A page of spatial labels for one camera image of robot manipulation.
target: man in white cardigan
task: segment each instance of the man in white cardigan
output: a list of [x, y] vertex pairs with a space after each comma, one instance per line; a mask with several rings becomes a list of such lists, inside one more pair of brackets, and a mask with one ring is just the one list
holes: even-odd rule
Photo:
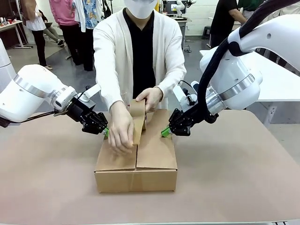
[[184, 78], [178, 23], [154, 9], [157, 0], [124, 0], [126, 8], [94, 29], [96, 81], [110, 114], [109, 143], [131, 152], [131, 99], [146, 99], [146, 112], [167, 108], [167, 95]]

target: pink sweater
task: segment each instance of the pink sweater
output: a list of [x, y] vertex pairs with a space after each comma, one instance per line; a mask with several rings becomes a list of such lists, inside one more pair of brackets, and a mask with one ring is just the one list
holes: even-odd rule
[[74, 13], [71, 14], [72, 0], [49, 0], [49, 3], [54, 19], [59, 25], [78, 24], [74, 20]]

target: man's left hand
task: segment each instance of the man's left hand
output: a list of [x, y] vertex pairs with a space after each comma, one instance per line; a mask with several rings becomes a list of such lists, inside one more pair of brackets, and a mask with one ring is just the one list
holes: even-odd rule
[[143, 99], [146, 99], [146, 107], [145, 111], [146, 113], [150, 113], [156, 110], [157, 105], [161, 101], [163, 97], [163, 92], [160, 88], [147, 88], [145, 89], [141, 94], [139, 94], [138, 97], [136, 97], [136, 101], [142, 101]]

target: white face mask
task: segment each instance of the white face mask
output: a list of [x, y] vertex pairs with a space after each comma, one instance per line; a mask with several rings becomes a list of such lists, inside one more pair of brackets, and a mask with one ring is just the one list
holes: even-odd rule
[[150, 16], [157, 2], [157, 0], [124, 0], [125, 6], [138, 19]]

